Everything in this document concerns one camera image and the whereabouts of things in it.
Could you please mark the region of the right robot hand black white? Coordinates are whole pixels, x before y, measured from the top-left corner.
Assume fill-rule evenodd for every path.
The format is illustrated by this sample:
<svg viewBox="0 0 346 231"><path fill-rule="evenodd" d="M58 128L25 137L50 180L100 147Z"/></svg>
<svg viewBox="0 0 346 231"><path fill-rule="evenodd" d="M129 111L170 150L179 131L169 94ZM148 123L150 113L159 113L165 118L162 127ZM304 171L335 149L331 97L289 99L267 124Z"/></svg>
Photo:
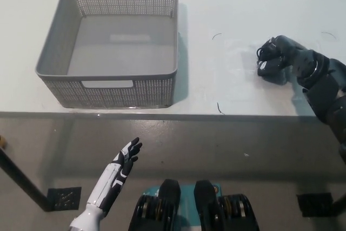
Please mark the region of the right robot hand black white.
<svg viewBox="0 0 346 231"><path fill-rule="evenodd" d="M314 51L293 39L279 35L266 41L256 52L257 74L266 77L292 67L297 77L310 77L317 68Z"/></svg>

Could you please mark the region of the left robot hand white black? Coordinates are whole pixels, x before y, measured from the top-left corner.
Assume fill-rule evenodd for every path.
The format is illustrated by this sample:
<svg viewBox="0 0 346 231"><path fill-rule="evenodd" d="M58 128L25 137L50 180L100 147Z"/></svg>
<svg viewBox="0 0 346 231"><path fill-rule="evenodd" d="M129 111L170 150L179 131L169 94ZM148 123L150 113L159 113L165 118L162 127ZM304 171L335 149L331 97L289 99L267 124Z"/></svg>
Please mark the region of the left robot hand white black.
<svg viewBox="0 0 346 231"><path fill-rule="evenodd" d="M88 198L87 204L97 207L103 212L104 216L107 216L124 186L134 162L138 160L137 154L141 147L142 143L139 142L137 137L119 151L102 172Z"/></svg>

